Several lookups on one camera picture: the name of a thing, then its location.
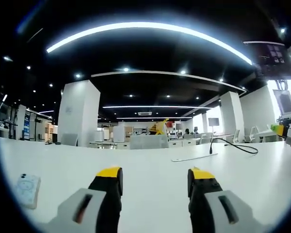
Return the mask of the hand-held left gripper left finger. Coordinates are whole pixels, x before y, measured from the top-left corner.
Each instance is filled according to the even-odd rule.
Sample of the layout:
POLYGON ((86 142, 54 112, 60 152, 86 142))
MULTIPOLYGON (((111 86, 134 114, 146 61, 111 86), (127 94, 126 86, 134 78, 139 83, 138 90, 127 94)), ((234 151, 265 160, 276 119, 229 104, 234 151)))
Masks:
POLYGON ((48 233, 116 233, 123 195, 123 170, 106 168, 88 188, 81 188, 58 206, 48 233))

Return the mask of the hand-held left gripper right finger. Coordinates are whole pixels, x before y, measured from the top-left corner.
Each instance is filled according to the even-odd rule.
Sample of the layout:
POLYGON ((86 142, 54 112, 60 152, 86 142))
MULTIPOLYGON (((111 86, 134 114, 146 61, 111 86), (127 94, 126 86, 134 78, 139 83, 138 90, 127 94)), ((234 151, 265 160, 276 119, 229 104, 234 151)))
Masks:
POLYGON ((194 233, 256 233, 251 207, 215 176, 196 167, 188 170, 188 210, 194 233))

